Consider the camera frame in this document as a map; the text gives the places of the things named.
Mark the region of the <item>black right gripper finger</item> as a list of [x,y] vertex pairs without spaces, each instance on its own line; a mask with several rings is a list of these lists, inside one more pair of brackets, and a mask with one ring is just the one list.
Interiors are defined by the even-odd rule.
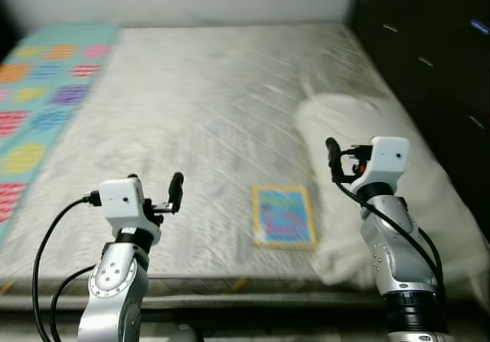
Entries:
[[328,137],[325,140],[326,148],[328,149],[328,167],[330,170],[330,178],[336,184],[342,184],[345,178],[341,167],[342,150],[339,143],[333,137]]

